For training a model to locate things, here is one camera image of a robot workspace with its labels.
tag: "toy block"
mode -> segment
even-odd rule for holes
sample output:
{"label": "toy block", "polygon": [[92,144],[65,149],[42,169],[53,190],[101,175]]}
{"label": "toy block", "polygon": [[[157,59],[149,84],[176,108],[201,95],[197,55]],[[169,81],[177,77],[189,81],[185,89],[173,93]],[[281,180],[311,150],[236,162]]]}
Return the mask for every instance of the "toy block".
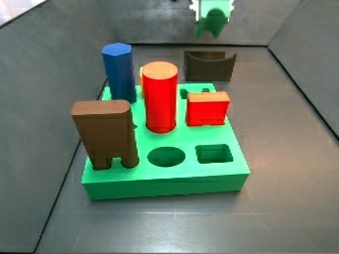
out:
{"label": "toy block", "polygon": [[229,106],[224,91],[188,93],[187,126],[223,125]]}
{"label": "toy block", "polygon": [[225,58],[225,52],[185,52],[187,81],[231,81],[237,55]]}
{"label": "toy block", "polygon": [[143,67],[140,68],[140,71],[139,71],[139,78],[140,78],[140,88],[141,88],[141,95],[143,95]]}
{"label": "toy block", "polygon": [[132,51],[128,44],[110,44],[101,50],[110,97],[129,103],[136,100],[132,70]]}
{"label": "toy block", "polygon": [[233,11],[233,0],[199,0],[193,1],[192,9],[197,14],[195,36],[199,37],[204,31],[211,31],[219,37],[225,24],[229,22]]}
{"label": "toy block", "polygon": [[176,126],[177,67],[167,62],[143,67],[145,125],[155,133],[167,133]]}
{"label": "toy block", "polygon": [[[209,83],[179,84],[189,94],[215,87]],[[89,199],[129,198],[173,194],[240,191],[251,173],[229,120],[225,125],[191,128],[185,124],[187,100],[179,92],[176,128],[165,135],[149,132],[144,97],[136,85],[130,104],[140,162],[128,171],[116,158],[105,171],[85,160],[82,185]],[[110,99],[108,87],[104,100]]]}
{"label": "toy block", "polygon": [[78,101],[72,117],[93,170],[110,168],[113,157],[128,169],[139,163],[129,103],[125,100]]}

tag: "circular hole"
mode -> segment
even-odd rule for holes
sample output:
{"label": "circular hole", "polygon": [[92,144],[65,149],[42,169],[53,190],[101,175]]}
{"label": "circular hole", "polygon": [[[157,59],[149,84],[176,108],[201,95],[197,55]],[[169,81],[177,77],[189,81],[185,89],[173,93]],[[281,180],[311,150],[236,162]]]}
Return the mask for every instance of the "circular hole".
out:
{"label": "circular hole", "polygon": [[149,152],[147,159],[157,167],[173,167],[185,160],[185,153],[176,147],[159,147]]}

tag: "green object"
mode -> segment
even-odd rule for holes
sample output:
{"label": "green object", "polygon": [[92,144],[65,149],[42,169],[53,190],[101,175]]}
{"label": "green object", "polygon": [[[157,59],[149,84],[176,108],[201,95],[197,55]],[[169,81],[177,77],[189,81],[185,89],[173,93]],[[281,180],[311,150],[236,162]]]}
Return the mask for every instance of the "green object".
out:
{"label": "green object", "polygon": [[[179,84],[188,92],[215,91],[211,83]],[[108,100],[109,90],[102,99]],[[84,165],[82,185],[92,200],[219,191],[239,191],[249,175],[248,164],[229,121],[221,126],[188,127],[187,100],[177,91],[176,128],[155,134],[145,128],[144,101],[136,86],[130,105],[140,163],[125,169],[120,158],[112,167],[93,171]]]}
{"label": "green object", "polygon": [[200,0],[199,22],[196,24],[195,36],[199,37],[204,31],[211,31],[219,37],[228,23],[232,4],[229,0]]}

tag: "gray floor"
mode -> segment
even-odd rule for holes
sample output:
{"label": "gray floor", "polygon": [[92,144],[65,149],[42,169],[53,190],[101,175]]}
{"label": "gray floor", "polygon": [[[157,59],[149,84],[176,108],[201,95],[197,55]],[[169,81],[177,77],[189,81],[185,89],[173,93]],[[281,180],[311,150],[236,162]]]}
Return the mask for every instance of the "gray floor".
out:
{"label": "gray floor", "polygon": [[183,50],[237,53],[217,83],[252,170],[240,192],[92,202],[80,184],[81,146],[38,253],[339,252],[339,147],[265,48],[133,48],[180,67]]}

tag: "gray wall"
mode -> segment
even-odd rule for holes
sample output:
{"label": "gray wall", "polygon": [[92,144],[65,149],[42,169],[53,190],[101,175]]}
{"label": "gray wall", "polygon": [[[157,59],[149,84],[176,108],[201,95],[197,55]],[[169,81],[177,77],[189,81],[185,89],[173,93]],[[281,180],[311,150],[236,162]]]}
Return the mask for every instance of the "gray wall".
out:
{"label": "gray wall", "polygon": [[0,251],[32,252],[78,143],[70,118],[105,80],[94,0],[53,0],[0,30]]}
{"label": "gray wall", "polygon": [[231,23],[215,39],[195,38],[191,0],[100,0],[117,38],[128,43],[267,46],[299,0],[236,0]]}
{"label": "gray wall", "polygon": [[301,0],[268,48],[339,136],[337,24],[337,0]]}

